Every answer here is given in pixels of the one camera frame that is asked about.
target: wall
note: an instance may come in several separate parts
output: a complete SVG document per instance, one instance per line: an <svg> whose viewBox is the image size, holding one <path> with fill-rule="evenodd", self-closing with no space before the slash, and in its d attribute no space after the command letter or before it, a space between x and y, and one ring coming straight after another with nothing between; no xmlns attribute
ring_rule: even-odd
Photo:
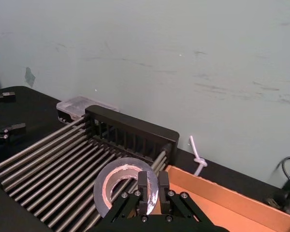
<svg viewBox="0 0 290 232"><path fill-rule="evenodd" d="M290 0L1 0L0 82L174 129L274 185L290 155Z"/></svg>

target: roll of tape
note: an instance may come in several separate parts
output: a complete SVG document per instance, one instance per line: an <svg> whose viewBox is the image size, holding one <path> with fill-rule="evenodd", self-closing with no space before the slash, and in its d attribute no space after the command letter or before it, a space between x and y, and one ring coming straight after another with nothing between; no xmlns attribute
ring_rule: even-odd
<svg viewBox="0 0 290 232"><path fill-rule="evenodd" d="M94 201L99 214L105 217L112 207L111 197L115 186L123 179L136 179L138 172L147 171L148 207L147 214L154 209L158 200L158 179L151 167L135 158L121 158L107 164L99 173L94 189Z"/></svg>

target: bolt head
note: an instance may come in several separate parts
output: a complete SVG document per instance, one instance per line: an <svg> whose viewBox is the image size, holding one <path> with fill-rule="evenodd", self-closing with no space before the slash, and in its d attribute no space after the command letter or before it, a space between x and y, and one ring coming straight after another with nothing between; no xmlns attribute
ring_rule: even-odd
<svg viewBox="0 0 290 232"><path fill-rule="evenodd" d="M137 190L135 193L134 193L135 196L140 196L141 195L141 192L139 190Z"/></svg>
<svg viewBox="0 0 290 232"><path fill-rule="evenodd" d="M182 198L187 198L187 197L188 197L188 194L186 194L185 192L183 192L182 194L180 194L180 196L181 196Z"/></svg>
<svg viewBox="0 0 290 232"><path fill-rule="evenodd" d="M147 217L146 216L142 217L142 222L147 222Z"/></svg>
<svg viewBox="0 0 290 232"><path fill-rule="evenodd" d="M175 193L174 193L173 191L169 191L169 192L168 192L168 195L169 195L170 197L172 197L172 196L175 195Z"/></svg>
<svg viewBox="0 0 290 232"><path fill-rule="evenodd" d="M127 198L127 196L128 196L128 194L127 194L126 192L123 192L123 193L121 194L121 197L122 197L122 198Z"/></svg>
<svg viewBox="0 0 290 232"><path fill-rule="evenodd" d="M171 216L166 216L165 219L166 219L167 222L173 221L173 218Z"/></svg>

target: cardboard box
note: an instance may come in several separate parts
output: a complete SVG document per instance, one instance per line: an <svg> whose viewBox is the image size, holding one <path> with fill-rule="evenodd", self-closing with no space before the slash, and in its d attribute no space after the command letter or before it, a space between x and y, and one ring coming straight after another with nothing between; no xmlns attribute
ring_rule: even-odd
<svg viewBox="0 0 290 232"><path fill-rule="evenodd" d="M288 214L176 167L167 172L170 189L189 193L215 225L230 232L290 232Z"/></svg>

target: metal rod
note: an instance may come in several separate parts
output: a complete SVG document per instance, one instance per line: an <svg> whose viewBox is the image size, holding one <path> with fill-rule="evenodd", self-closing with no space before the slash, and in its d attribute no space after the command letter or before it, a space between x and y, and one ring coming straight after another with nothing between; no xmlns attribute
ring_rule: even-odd
<svg viewBox="0 0 290 232"><path fill-rule="evenodd" d="M1 182L2 186L6 186L8 184L10 184L13 180L15 180L17 178L17 181L14 182L14 184L17 184L19 182L21 182L21 180L19 179L19 176L21 174L23 174L24 172L26 172L27 170L33 169L32 171L30 171L30 175L33 175L34 173L36 173L37 171L39 171L40 169L42 169L46 164L45 163L49 163L50 160L53 160L55 156L52 156L54 153L56 152L60 152L61 154L63 154L64 152L62 152L63 150L66 152L68 149L67 147L70 146L71 142L77 140L80 138L80 136L82 136L85 133L85 131L80 131L77 134L73 135L71 138L67 139L66 141L64 141L63 143L61 143L60 145L52 148L50 151L46 152L45 154L43 154L42 156L40 156L39 158L35 159L33 162L31 162L30 164L26 165L25 167L21 168L20 170L18 170L16 173L10 175L8 178L6 178L5 180L3 180Z"/></svg>
<svg viewBox="0 0 290 232"><path fill-rule="evenodd" d="M159 172L162 171L165 167L165 163L161 162L159 164L160 169L156 169L155 170L155 173L156 175L158 176L159 175ZM128 179L124 182L124 184L118 189L118 191L112 196L112 199L111 199L111 202L114 202L114 200L121 194L121 192L125 189L125 187L128 185L128 183L131 181L131 179ZM128 193L132 193L134 191L134 189L136 188L137 186L137 181L136 183L133 184L133 186L129 189ZM98 213L94 218L93 220L86 226L86 228L84 229L84 232L89 230L91 227L93 227L101 218L101 215Z"/></svg>
<svg viewBox="0 0 290 232"><path fill-rule="evenodd" d="M46 136L45 138L41 139L40 141L34 143L33 145L31 145L30 147L26 148L25 150L22 150L21 152L18 152L17 154L15 154L12 157L10 157L9 159L1 162L0 163L0 170L2 168L6 167L7 165L9 165L10 163L12 163L12 162L16 161L17 159L23 157L24 155L28 154L29 152L32 152L34 149L38 148L39 146L42 146L45 143L49 142L50 140L53 140L56 136L62 134L67 129L70 129L71 127L73 127L74 125L82 122L83 120L84 120L84 118L80 118L79 120L70 123L69 125L59 129L58 131Z"/></svg>
<svg viewBox="0 0 290 232"><path fill-rule="evenodd" d="M69 180L72 176L74 176L79 170L81 170L83 167L85 167L89 162L91 162L96 156L98 156L104 148L100 149L98 152L96 152L92 157L87 159L85 162L83 162L81 165L79 165L76 169L74 169L70 174L68 174L65 178L60 180L55 186L53 186L49 191L46 193L43 193L43 195L38 198L35 202L33 202L30 206L26 207L28 211L32 210L34 207L36 207L39 203L41 203L45 198L47 198L51 193L56 191L60 186L62 186L67 180ZM30 202L32 199L34 199L36 196L38 196L41 192L43 192L46 189L45 186L40 188L36 193L34 193L32 196L30 196L27 200L21 203L22 206L26 205L28 202Z"/></svg>
<svg viewBox="0 0 290 232"><path fill-rule="evenodd" d="M53 206L53 208L48 211L47 214L45 214L42 218L41 221L44 222L46 221L54 212L56 212L56 210L58 210L63 204L65 204L67 202L67 200L69 198L71 198L80 188L82 188L94 175L97 174L97 172L100 169L97 168L92 174L90 174L88 177L86 177L86 179L84 179L81 183L79 183L73 190L71 190L69 192L68 195L66 195L63 199L61 199L61 201L59 201L55 206ZM70 202L49 224L49 227L52 227L58 220L60 220L60 218L62 218L64 216L64 214L69 211L83 196L85 196L86 194L88 194L90 191L92 191L93 186L96 182L96 179L94 179L93 181L91 181L89 183L89 185L83 190L81 191L76 197L74 197L73 201Z"/></svg>
<svg viewBox="0 0 290 232"><path fill-rule="evenodd" d="M68 219L66 221L64 221L60 225L60 227L58 227L58 229L56 229L56 232L62 232L71 223L71 221L73 221L75 219L75 217L77 215L79 215L91 202L93 202L93 195L92 194L86 198L86 200L68 217ZM95 206L95 204L93 204L83 216L85 218L87 218L92 212L95 211L95 209L96 209L96 206Z"/></svg>
<svg viewBox="0 0 290 232"><path fill-rule="evenodd" d="M93 171L91 170L94 166L96 166L103 158L108 155L109 151L105 152L102 156L100 156L97 160L95 160L89 167L87 167L82 173L80 173L77 178L75 178L73 181L71 181L69 184L67 184L62 190L60 190L55 196L53 196L48 202L43 204L42 208L40 208L37 212L34 213L35 216L40 215L41 212L43 212L47 207L49 207L55 200L57 200L62 194L64 194L69 188L71 188L77 181L79 181L81 178L83 178L85 175L88 175L81 183L79 183L64 199L65 201L69 199L69 197L73 194L75 194L82 186L85 185L85 183L90 180L94 175L97 174L114 156L115 154L110 155L110 157L107 158L106 161L104 161L101 165L99 165L96 169Z"/></svg>
<svg viewBox="0 0 290 232"><path fill-rule="evenodd" d="M84 191L82 191L77 197L75 197L75 199L69 203L49 224L48 227L52 228L60 219L62 219L62 217L69 211L71 210L80 199L82 199L86 194L88 194L89 191L93 190L93 185L95 183L95 180L92 181L88 187L86 189L84 189Z"/></svg>
<svg viewBox="0 0 290 232"><path fill-rule="evenodd" d="M156 167L161 163L161 160L165 157L165 155L166 155L166 152L165 152L165 151L162 151L162 152L158 155L158 157L156 158L156 160L154 161L154 163L151 165L151 168L152 168L153 170L155 170Z"/></svg>
<svg viewBox="0 0 290 232"><path fill-rule="evenodd" d="M84 214L83 216L73 225L73 227L69 230L69 232L75 232L80 228L80 226L88 219L88 217L96 210L96 205L93 204Z"/></svg>
<svg viewBox="0 0 290 232"><path fill-rule="evenodd" d="M80 155L83 154L83 152L85 152L88 148L90 148L91 145L88 145L86 147L84 147L82 150L80 150L79 152L77 152L73 157L71 157L69 159L69 161L73 160L74 158L79 157ZM98 146L95 146L93 149L91 149L89 152L85 153L83 156L81 156L78 160L76 160L75 162L73 162L69 167L63 169L62 172L58 173L53 179L51 179L46 185L43 186L43 188L47 188L49 187L51 184L55 183L55 181L57 181L58 179L60 179L63 175L65 175L69 170L71 170L73 167L75 167L77 164L79 164L81 161L83 161L89 154L91 154L91 151L96 150L98 148ZM47 180L48 178L50 178L53 174L55 174L57 171L59 171L63 166L65 166L67 163L69 163L68 161L66 161L64 164L60 165L59 167L55 168L53 171L51 171L49 174L47 174L46 176L44 176L41 180L39 180L38 182L36 182L34 185L32 185L29 189L27 189L26 191L24 191L22 194L20 194L18 197L15 198L15 201L19 201L20 199L22 199L24 196L26 196L29 192L31 192L33 189L35 189L37 186L39 186L40 184L42 184L45 180Z"/></svg>
<svg viewBox="0 0 290 232"><path fill-rule="evenodd" d="M9 168L5 169L4 171L2 171L0 173L0 178L3 178L4 176L6 176L7 174L9 174L10 172L12 172L13 170L15 170L16 168L20 167L22 164L25 164L27 161L33 160L37 155L41 154L42 152L45 152L45 150L47 150L48 148L51 148L52 146L61 143L62 140L66 139L71 134L73 134L75 131L78 131L79 129L81 129L84 126L85 126L85 123L82 123L81 125L73 128L72 130L70 130L69 132L67 132L64 135L60 136L59 138L56 138L55 140L51 141L50 143L48 143L44 147L40 148L39 150L33 152L29 156L21 159L20 161L18 161L15 164L11 165Z"/></svg>
<svg viewBox="0 0 290 232"><path fill-rule="evenodd" d="M47 160L45 160L44 162L42 162L39 166L37 166L36 168L34 168L32 171L30 171L27 174L25 174L25 175L21 176L20 178L18 178L11 185L9 185L5 189L5 191L9 191L12 188L15 188L18 184L20 184L21 182L25 181L26 179L28 179L32 175L36 174L39 170L41 170L42 168L44 168L45 166L47 166L48 164L50 164L51 162L53 162L58 157L62 156L64 153L66 153L67 151L69 151L70 149L72 149L73 147L75 147L76 145L78 145L79 143L81 143L82 141L84 141L86 138L87 138L87 136L80 137L78 140L74 141L73 143L71 143L70 145L68 145L67 147L65 147L64 149L62 149L58 153L56 153L55 155L51 156L50 158L48 158Z"/></svg>
<svg viewBox="0 0 290 232"><path fill-rule="evenodd" d="M77 150L79 150L80 148L82 148L84 145L86 145L87 142L83 142L80 145L78 145L77 147L73 148L71 151L69 151L67 154L65 154L63 157L61 157L60 159L58 159L56 162L52 163L50 166L48 166L47 168L45 168L43 171L41 171L40 173L38 173L37 175L35 175L33 178L31 178L30 180L28 180L26 183L24 183L23 185L21 185L20 187L18 187L16 190L14 190L10 195L10 197L15 196L19 191L21 191L22 189L24 189L25 187L27 187L29 184L31 184L33 181L35 181L36 179L38 179L39 177L41 177L44 174L49 174L49 171L52 170L52 168L54 168L57 164L59 164L60 162L64 161L67 157L73 155ZM70 161L74 160L75 158L77 158L78 156L72 156L70 157L68 160L66 160L65 162L63 162L59 167L57 167L56 169L60 169L61 167L67 165Z"/></svg>
<svg viewBox="0 0 290 232"><path fill-rule="evenodd" d="M157 170L159 171L160 170L160 168L163 166L163 165L165 165L165 162L166 161L166 157L164 157L163 159L162 159L162 161L161 161L161 163L157 166Z"/></svg>

